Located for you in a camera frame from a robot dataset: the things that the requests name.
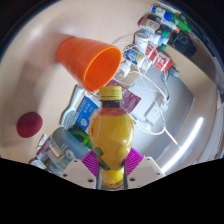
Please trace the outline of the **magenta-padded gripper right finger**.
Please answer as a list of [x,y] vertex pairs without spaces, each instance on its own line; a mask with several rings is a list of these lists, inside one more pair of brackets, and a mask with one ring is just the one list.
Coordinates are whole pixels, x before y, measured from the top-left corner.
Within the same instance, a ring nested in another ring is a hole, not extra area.
[[152,157],[131,149],[124,163],[124,188],[135,189],[152,183],[165,174]]

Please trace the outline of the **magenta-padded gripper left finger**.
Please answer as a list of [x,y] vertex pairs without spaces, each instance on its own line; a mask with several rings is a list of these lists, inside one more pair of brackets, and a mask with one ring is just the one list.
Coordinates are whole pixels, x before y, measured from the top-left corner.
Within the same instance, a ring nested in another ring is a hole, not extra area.
[[81,159],[73,159],[61,177],[84,188],[100,188],[100,165],[93,151]]

